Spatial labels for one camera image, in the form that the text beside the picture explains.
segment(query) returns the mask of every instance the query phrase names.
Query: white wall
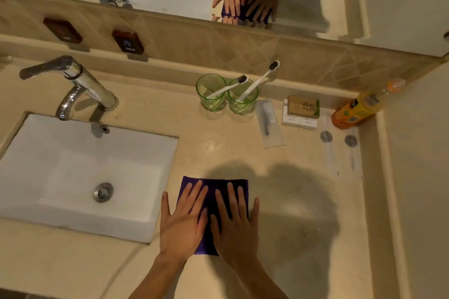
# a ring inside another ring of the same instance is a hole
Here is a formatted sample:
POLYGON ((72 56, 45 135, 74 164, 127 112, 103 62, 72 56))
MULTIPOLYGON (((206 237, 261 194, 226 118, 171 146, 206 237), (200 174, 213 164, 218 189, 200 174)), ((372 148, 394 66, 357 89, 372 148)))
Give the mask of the white wall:
POLYGON ((361 44, 442 57, 449 0, 362 0, 370 37, 361 44))
POLYGON ((413 299, 449 298, 448 86, 446 63, 384 111, 413 299))

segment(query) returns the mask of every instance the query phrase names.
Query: sink basin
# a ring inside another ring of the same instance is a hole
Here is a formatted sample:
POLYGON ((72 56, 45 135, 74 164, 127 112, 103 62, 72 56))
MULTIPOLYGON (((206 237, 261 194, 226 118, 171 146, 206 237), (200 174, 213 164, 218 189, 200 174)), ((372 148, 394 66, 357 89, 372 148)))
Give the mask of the sink basin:
POLYGON ((177 143, 28 115, 0 160, 0 216, 150 242, 177 143))

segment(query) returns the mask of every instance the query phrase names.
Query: plastic bottle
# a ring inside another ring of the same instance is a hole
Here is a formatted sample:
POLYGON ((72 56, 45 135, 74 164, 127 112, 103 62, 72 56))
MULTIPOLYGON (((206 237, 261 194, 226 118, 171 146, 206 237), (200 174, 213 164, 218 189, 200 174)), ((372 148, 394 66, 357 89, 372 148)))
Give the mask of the plastic bottle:
POLYGON ((359 123, 362 119, 379 112, 385 105, 388 95, 402 90, 406 81, 395 78, 382 89, 361 92, 356 99, 337 109, 332 114, 332 123, 340 129, 347 129, 359 123))

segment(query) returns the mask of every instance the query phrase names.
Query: forearm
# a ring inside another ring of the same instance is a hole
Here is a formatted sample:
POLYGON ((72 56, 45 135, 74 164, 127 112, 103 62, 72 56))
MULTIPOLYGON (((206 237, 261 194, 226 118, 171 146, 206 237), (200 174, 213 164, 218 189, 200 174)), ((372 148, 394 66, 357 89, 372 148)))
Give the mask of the forearm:
POLYGON ((288 299, 271 280, 258 260, 234 268, 240 282, 253 299, 288 299))
POLYGON ((159 254, 129 299, 163 299, 181 266, 181 261, 159 254))

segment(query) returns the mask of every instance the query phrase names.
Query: green glass cup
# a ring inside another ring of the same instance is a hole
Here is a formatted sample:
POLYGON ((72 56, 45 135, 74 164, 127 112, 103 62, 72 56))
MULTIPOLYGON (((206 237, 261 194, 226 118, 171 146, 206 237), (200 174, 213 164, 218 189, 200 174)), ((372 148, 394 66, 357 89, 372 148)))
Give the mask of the green glass cup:
MULTIPOLYGON (((254 82, 252 80, 247 81, 244 84, 241 84, 239 86, 236 86, 232 88, 231 90, 228 90, 228 97, 229 97, 229 107, 233 112, 239 115, 248 115, 250 114, 254 108, 255 108, 255 102, 257 99, 257 96, 259 95, 259 88, 256 87, 254 90, 252 90, 248 96, 246 96, 241 102, 239 102, 237 99, 248 89, 251 84, 254 82)), ((237 84, 237 78, 230 81, 229 85, 237 84)))
POLYGON ((212 99, 207 98, 207 96, 212 95, 214 92, 224 88, 225 86, 225 79, 215 73, 209 73, 198 79, 196 89, 201 100, 201 104, 205 109, 209 111, 218 111, 226 106, 226 103, 224 103, 226 92, 223 92, 212 99))

